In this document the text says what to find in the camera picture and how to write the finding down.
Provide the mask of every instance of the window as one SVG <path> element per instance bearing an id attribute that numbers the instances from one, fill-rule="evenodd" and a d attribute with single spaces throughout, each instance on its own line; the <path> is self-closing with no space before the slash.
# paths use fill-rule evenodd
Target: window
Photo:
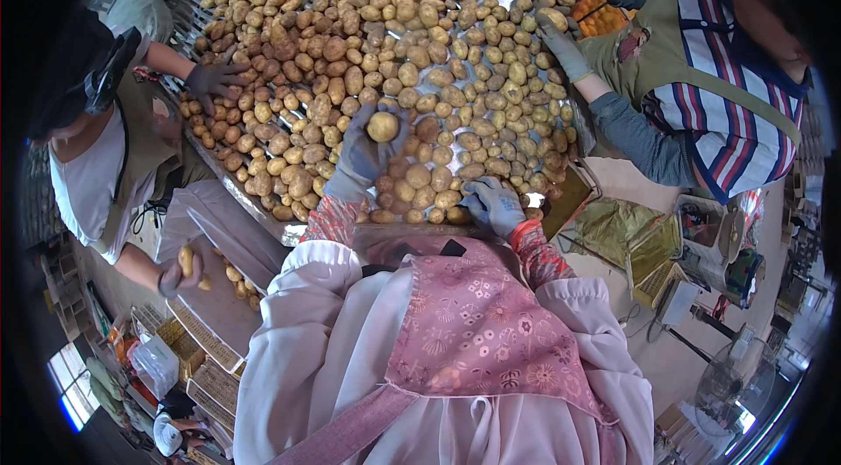
<path id="1" fill-rule="evenodd" d="M 61 406 L 71 426 L 79 432 L 99 408 L 99 401 L 91 392 L 91 373 L 73 343 L 50 357 L 47 367 L 61 391 Z"/>

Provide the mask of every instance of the gray work glove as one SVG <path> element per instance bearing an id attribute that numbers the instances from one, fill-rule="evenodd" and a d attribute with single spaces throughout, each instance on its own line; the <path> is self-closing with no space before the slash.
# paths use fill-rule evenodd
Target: gray work glove
<path id="1" fill-rule="evenodd" d="M 212 117 L 216 114 L 216 108 L 210 95 L 218 94 L 229 100 L 237 100 L 237 93 L 231 91 L 226 85 L 248 85 L 245 78 L 237 76 L 240 72 L 246 71 L 248 71 L 248 64 L 196 65 L 190 71 L 184 85 L 197 100 L 202 102 L 205 114 Z"/>
<path id="2" fill-rule="evenodd" d="M 571 83 L 592 74 L 593 70 L 583 57 L 577 42 L 558 30 L 552 20 L 543 14 L 536 14 L 535 19 L 537 19 L 537 25 L 540 27 L 543 42 L 558 59 L 558 63 L 561 64 L 563 72 L 567 73 Z"/>
<path id="3" fill-rule="evenodd" d="M 499 178 L 483 176 L 465 184 L 464 190 L 475 194 L 462 200 L 461 205 L 467 206 L 480 226 L 489 228 L 500 239 L 509 240 L 516 227 L 526 221 L 520 197 L 503 186 Z"/>
<path id="4" fill-rule="evenodd" d="M 192 288 L 202 280 L 205 262 L 197 250 L 193 252 L 193 275 L 184 277 L 178 259 L 166 260 L 161 264 L 163 272 L 158 277 L 158 292 L 166 298 L 175 298 L 181 288 Z"/>
<path id="5" fill-rule="evenodd" d="M 388 111 L 397 117 L 399 128 L 397 136 L 390 142 L 378 144 L 367 134 L 368 120 L 377 111 Z M 342 155 L 336 164 L 336 172 L 324 186 L 325 195 L 336 197 L 345 202 L 359 203 L 365 197 L 365 190 L 383 175 L 389 166 L 389 160 L 403 150 L 409 136 L 409 112 L 396 105 L 380 103 L 375 106 L 366 103 L 355 115 L 342 139 Z"/>

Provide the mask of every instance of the white t-shirt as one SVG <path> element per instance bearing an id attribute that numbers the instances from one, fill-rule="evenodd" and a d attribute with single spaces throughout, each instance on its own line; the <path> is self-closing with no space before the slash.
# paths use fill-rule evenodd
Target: white t-shirt
<path id="1" fill-rule="evenodd" d="M 49 172 L 61 220 L 84 246 L 102 237 L 124 155 L 125 130 L 117 106 L 97 141 L 77 158 L 62 163 L 49 146 Z M 117 235 L 110 249 L 102 254 L 109 264 L 117 262 L 128 239 L 131 210 L 149 200 L 154 190 L 155 170 L 132 187 Z"/>
<path id="2" fill-rule="evenodd" d="M 162 412 L 155 418 L 155 425 L 152 430 L 155 433 L 155 446 L 158 447 L 165 458 L 175 454 L 181 447 L 182 441 L 184 441 L 181 432 L 169 424 L 172 419 L 169 414 Z"/>

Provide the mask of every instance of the red floral pattern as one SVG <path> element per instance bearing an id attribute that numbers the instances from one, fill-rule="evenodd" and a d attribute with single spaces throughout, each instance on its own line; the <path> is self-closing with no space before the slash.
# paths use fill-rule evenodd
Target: red floral pattern
<path id="1" fill-rule="evenodd" d="M 546 240 L 538 220 L 526 220 L 511 234 L 511 249 L 520 256 L 526 280 L 533 289 L 558 279 L 571 279 L 575 272 L 560 251 Z"/>
<path id="2" fill-rule="evenodd" d="M 318 207 L 310 211 L 310 221 L 300 242 L 332 240 L 350 248 L 360 206 L 362 204 L 345 202 L 325 195 Z"/>

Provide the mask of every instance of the hand holding potato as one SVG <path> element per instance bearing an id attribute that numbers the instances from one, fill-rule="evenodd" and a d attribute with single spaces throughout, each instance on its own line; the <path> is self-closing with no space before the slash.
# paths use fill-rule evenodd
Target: hand holding potato
<path id="1" fill-rule="evenodd" d="M 555 54 L 555 58 L 558 59 L 558 63 L 561 64 L 564 72 L 567 73 L 570 83 L 575 83 L 576 81 L 584 78 L 584 76 L 593 74 L 593 70 L 590 68 L 590 64 L 587 63 L 587 60 L 583 57 L 583 53 L 581 52 L 579 45 L 569 36 L 564 35 L 558 27 L 555 26 L 556 23 L 554 20 L 548 15 L 551 15 L 551 12 L 557 11 L 553 9 L 546 11 L 546 8 L 541 7 L 540 3 L 538 3 L 536 8 L 537 14 L 535 15 L 535 18 L 537 19 L 537 25 L 540 27 L 541 38 L 543 38 L 543 42 L 546 43 L 549 50 Z"/>
<path id="2" fill-rule="evenodd" d="M 177 259 L 170 259 L 161 264 L 157 290 L 166 298 L 174 298 L 179 288 L 198 286 L 204 277 L 205 263 L 201 254 L 189 246 L 178 252 Z"/>
<path id="3" fill-rule="evenodd" d="M 387 113 L 397 122 L 396 136 L 381 143 L 368 136 L 368 124 L 374 113 Z M 382 176 L 389 166 L 389 160 L 403 149 L 409 136 L 409 113 L 400 111 L 395 104 L 381 102 L 378 106 L 365 104 L 353 116 L 345 131 L 342 154 L 327 185 L 325 195 L 340 198 L 346 202 L 361 202 L 365 190 Z"/>

